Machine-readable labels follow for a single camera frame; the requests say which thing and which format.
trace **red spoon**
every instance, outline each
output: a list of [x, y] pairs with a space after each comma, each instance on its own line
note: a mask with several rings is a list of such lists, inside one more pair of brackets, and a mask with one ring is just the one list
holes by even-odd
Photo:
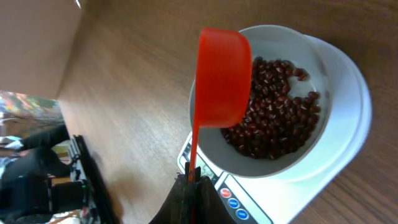
[[227, 128], [242, 120], [250, 94], [251, 66], [251, 49], [245, 36], [230, 30], [202, 30], [195, 83], [190, 184], [195, 180], [199, 128]]

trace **white kitchen scale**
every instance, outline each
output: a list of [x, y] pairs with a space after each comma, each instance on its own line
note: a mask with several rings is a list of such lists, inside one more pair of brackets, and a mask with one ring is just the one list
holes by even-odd
[[[330, 119], [316, 145], [325, 150], [311, 150], [279, 174], [244, 178], [218, 168], [198, 147], [197, 167], [211, 179], [236, 223], [290, 222], [353, 159], [368, 135], [371, 99], [358, 67], [336, 47], [307, 37], [325, 60], [333, 92]], [[177, 158], [182, 172], [191, 141], [192, 133]]]

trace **brown tabletop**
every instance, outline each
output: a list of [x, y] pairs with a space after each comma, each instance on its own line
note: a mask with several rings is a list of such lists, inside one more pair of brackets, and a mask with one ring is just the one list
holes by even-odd
[[364, 147], [293, 223], [398, 223], [394, 0], [89, 2], [59, 100], [70, 134], [82, 134], [96, 158], [117, 215], [124, 223], [148, 223], [174, 183], [190, 132], [201, 28], [258, 24], [291, 27], [337, 46], [357, 63], [373, 98]]

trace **white bowl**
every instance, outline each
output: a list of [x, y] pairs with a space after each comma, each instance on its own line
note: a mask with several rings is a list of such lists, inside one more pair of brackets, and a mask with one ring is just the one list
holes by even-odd
[[[316, 145], [326, 126], [331, 107], [331, 88], [321, 55], [312, 43], [301, 33], [282, 26], [262, 25], [240, 31], [248, 40], [253, 58], [263, 57], [265, 60], [291, 61], [296, 67], [304, 68], [309, 78], [304, 82], [290, 78], [290, 96], [304, 97], [309, 91], [320, 93], [318, 105], [322, 108], [319, 122], [310, 139], [297, 152], [282, 156], [277, 160], [252, 159], [240, 155], [233, 146], [226, 144], [220, 129], [203, 128], [199, 132], [200, 148], [209, 160], [234, 175], [241, 177], [266, 177], [286, 170], [304, 158]], [[189, 113], [193, 123], [195, 102], [195, 82], [192, 85]]]

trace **pile of beans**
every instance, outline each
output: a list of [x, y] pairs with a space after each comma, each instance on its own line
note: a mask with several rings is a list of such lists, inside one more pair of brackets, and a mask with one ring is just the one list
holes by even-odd
[[319, 120], [318, 93], [291, 98], [289, 78], [307, 79], [307, 73], [288, 61], [253, 61], [251, 95], [243, 120], [221, 129], [226, 142], [244, 156], [278, 159], [296, 152], [309, 139]]

